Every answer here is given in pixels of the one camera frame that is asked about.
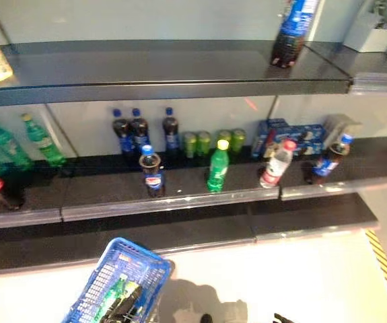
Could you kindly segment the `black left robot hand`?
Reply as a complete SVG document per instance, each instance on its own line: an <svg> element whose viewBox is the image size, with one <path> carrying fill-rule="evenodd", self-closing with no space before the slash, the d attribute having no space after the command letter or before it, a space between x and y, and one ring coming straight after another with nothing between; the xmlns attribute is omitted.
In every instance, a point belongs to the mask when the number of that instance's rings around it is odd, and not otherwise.
<svg viewBox="0 0 387 323"><path fill-rule="evenodd" d="M131 319L130 311L137 299L142 294L142 286L138 286L126 297L116 298L106 313L101 317L100 322L128 322Z"/></svg>

